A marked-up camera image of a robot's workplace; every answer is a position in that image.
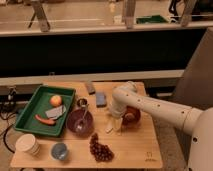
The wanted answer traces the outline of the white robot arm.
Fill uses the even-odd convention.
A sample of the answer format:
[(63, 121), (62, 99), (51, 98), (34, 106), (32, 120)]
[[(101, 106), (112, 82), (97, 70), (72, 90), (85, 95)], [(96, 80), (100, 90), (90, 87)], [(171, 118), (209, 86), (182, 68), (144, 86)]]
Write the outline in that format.
[(131, 81), (113, 89), (110, 114), (116, 119), (121, 118), (128, 106), (165, 120), (192, 137), (185, 171), (213, 171), (213, 108), (200, 110), (142, 96)]

